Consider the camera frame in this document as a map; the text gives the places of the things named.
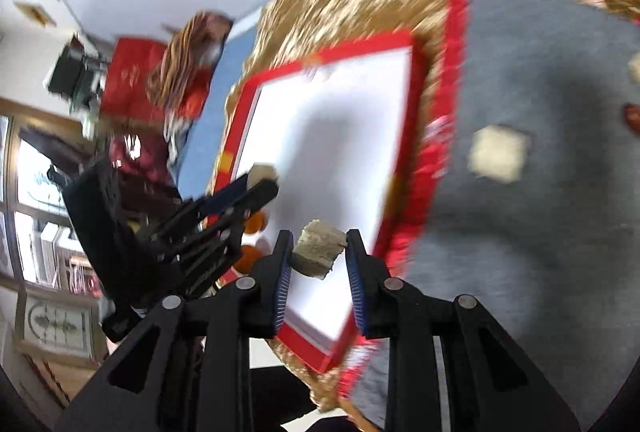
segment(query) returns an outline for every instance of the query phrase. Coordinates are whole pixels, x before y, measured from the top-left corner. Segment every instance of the gray cloth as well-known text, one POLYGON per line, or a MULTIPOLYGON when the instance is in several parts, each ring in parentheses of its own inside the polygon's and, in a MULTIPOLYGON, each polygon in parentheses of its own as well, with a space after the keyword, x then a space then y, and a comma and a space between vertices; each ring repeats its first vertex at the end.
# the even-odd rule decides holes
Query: gray cloth
MULTIPOLYGON (((449 171, 407 280, 432 297, 476 295, 583 429, 640 356, 640 139, 622 105, 640 29, 569 0, 470 0, 449 171), (476 178, 476 131, 530 136, 523 176, 476 178)), ((384 425, 388 350, 352 394, 384 425)))

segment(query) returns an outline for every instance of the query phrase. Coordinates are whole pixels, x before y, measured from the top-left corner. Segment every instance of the white board surface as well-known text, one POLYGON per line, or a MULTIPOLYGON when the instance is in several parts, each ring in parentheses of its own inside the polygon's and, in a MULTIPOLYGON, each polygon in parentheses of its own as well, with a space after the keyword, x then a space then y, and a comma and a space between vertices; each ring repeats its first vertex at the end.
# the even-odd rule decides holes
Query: white board surface
MULTIPOLYGON (((322 219, 359 229, 371 252, 398 157, 409 88, 410 48, 327 64, 265 82, 256 93, 234 177, 254 163, 273 164, 280 191, 267 206, 267 228, 246 235, 273 249, 281 229, 297 240, 322 219)), ((286 322, 324 352, 351 314, 344 255, 324 281, 292 272, 286 322)))

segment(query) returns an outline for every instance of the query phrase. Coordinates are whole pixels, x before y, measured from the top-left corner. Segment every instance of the red framed whiteboard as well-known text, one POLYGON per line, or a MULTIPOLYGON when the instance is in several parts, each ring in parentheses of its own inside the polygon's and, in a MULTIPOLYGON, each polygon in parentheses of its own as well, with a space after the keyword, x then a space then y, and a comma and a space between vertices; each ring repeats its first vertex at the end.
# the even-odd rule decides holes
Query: red framed whiteboard
MULTIPOLYGON (((272 249, 281 229, 298 238, 322 219, 357 228, 367 252, 384 257, 394 220, 389 194, 415 148, 426 66, 409 32, 345 42, 258 73, 244 84, 230 123, 214 190, 254 163, 271 163, 280 192, 269 223, 243 242, 272 249)), ((239 276, 234 269, 227 282, 239 276)), ((278 338, 306 365, 337 365, 356 334, 344 255, 324 281, 292 272, 278 338)))

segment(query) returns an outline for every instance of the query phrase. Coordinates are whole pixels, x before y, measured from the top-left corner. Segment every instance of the beige cube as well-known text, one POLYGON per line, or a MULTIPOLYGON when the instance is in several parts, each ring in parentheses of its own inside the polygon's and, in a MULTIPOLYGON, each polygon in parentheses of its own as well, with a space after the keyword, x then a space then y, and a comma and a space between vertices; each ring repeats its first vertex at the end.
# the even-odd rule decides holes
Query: beige cube
POLYGON ((520 179, 529 137, 501 125, 488 125, 474 135, 468 157, 469 170, 478 176, 513 183, 520 179))

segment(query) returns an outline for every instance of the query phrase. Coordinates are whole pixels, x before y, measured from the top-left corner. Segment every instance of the blue surface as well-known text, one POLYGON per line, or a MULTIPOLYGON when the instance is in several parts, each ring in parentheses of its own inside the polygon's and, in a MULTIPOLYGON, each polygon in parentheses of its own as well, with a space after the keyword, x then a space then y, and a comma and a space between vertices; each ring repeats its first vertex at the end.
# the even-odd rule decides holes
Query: blue surface
POLYGON ((242 74, 242 63, 254 48, 257 28, 227 41, 211 80, 202 115, 193 123, 178 158, 177 181, 182 199, 204 194, 225 129, 225 99, 242 74))

